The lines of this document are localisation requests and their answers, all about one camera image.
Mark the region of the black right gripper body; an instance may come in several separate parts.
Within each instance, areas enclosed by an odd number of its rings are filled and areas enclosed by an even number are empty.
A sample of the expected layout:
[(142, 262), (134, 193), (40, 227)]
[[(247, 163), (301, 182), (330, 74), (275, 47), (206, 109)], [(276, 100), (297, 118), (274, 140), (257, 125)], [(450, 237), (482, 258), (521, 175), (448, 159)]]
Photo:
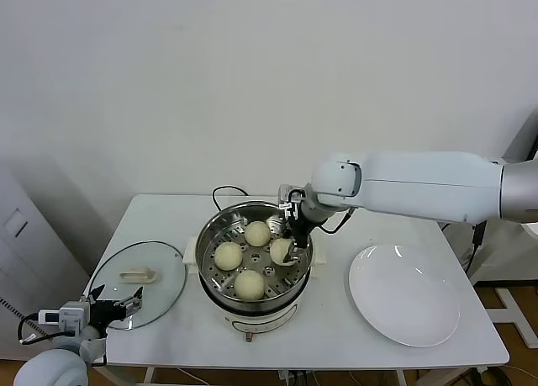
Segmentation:
[(300, 207), (296, 207), (289, 217), (292, 237), (307, 237), (314, 229), (314, 222), (308, 220)]

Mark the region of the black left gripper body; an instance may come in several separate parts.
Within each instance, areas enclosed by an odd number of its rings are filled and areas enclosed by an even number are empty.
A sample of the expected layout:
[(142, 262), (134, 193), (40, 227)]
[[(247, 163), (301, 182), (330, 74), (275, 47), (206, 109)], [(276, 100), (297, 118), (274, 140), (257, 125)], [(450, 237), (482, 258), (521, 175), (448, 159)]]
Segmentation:
[(98, 300), (90, 304), (89, 325), (97, 330), (106, 330), (116, 320), (126, 317), (126, 308), (118, 301)]

